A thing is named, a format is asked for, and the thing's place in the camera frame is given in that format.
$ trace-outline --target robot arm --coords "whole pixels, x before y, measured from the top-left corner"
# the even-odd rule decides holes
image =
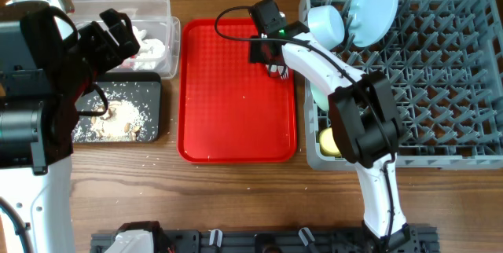
[[[2,214],[9,252],[75,251],[72,130],[79,116],[99,116],[77,111],[75,102],[96,90],[107,106],[96,77],[140,47],[125,14],[109,9],[100,15],[109,32],[97,22],[77,31],[62,10],[72,11],[69,0],[50,1],[59,9],[47,0],[0,8],[0,84],[6,93],[0,97],[0,199],[14,217]]]
[[[400,208],[395,161],[391,155],[396,156],[398,137],[402,132],[391,84],[378,71],[367,75],[341,61],[319,44],[300,22],[287,25],[273,0],[263,0],[248,11],[263,38],[259,42],[260,46],[251,44],[250,61],[286,65],[305,76],[327,95],[335,142],[342,156],[354,163],[362,187],[366,232],[378,247],[380,243],[387,242],[384,241],[387,237],[391,237],[390,243],[394,243],[394,240],[399,239],[397,236],[403,235],[399,232],[407,224]],[[266,40],[269,38],[295,39],[304,44]],[[358,91],[348,78],[343,77],[330,60],[342,68],[361,89]],[[358,108],[358,103],[363,102],[361,91],[367,93],[381,126],[377,126],[369,114],[361,115]],[[384,141],[383,133],[391,144],[391,150]]]
[[[362,80],[362,75],[365,74],[363,71],[352,68],[337,58],[333,53],[330,53],[330,51],[325,49],[314,39],[311,33],[301,33],[294,38],[309,41],[309,45],[326,53],[328,57],[332,58],[341,68],[346,70],[355,81]],[[334,68],[324,57],[309,51],[305,47],[287,43],[283,45],[282,52],[287,66],[301,73],[311,83],[316,85],[320,91],[327,94],[327,96],[333,93],[333,91],[336,91],[339,87],[345,88],[352,85],[349,80],[342,78],[336,68]],[[340,131],[341,130],[337,130],[337,126],[335,126],[334,132],[339,133]],[[358,162],[355,163],[365,203],[364,221],[370,231],[379,238],[387,235],[387,228],[390,222],[390,203],[387,193],[387,183],[384,179],[384,173],[381,171],[384,162],[388,160],[391,160],[390,154],[374,161],[370,168],[363,167]],[[390,183],[395,208],[395,218],[393,221],[393,230],[391,232],[395,233],[406,224],[406,218],[400,208],[398,188],[396,185],[395,163],[388,164],[387,168],[388,172],[391,174]]]

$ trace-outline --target wooden table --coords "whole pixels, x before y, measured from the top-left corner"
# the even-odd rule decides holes
[[[171,12],[183,25],[257,1],[171,0]],[[296,19],[299,0],[277,2],[290,21]],[[91,233],[132,221],[198,230],[360,225],[363,201],[356,173],[320,172],[307,165],[301,77],[296,76],[298,152],[281,164],[185,162],[175,148],[178,84],[177,78],[163,83],[157,142],[75,147],[70,202],[78,252],[88,252]],[[503,170],[399,169],[397,175],[408,221],[437,226],[442,252],[503,251]]]

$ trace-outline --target red tray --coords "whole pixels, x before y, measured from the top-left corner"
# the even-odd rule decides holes
[[[296,151],[293,73],[270,78],[248,63],[249,42],[219,37],[215,20],[193,20],[182,33],[178,142],[191,163],[277,163]],[[222,19],[223,34],[250,37],[251,19]]]

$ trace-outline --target plastic dish rack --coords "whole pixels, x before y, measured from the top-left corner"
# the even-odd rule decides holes
[[[299,20],[315,6],[333,5],[344,22],[351,0],[301,0]],[[358,48],[354,36],[335,54],[365,72],[390,79],[406,133],[397,166],[452,170],[503,167],[503,31],[495,0],[399,0],[390,31]],[[353,170],[323,156],[318,131],[330,127],[306,82],[307,160],[315,170]]]

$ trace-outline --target light blue plate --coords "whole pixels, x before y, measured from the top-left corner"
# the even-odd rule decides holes
[[[348,28],[358,47],[370,46],[381,40],[393,24],[398,0],[352,0],[349,16],[354,16]]]

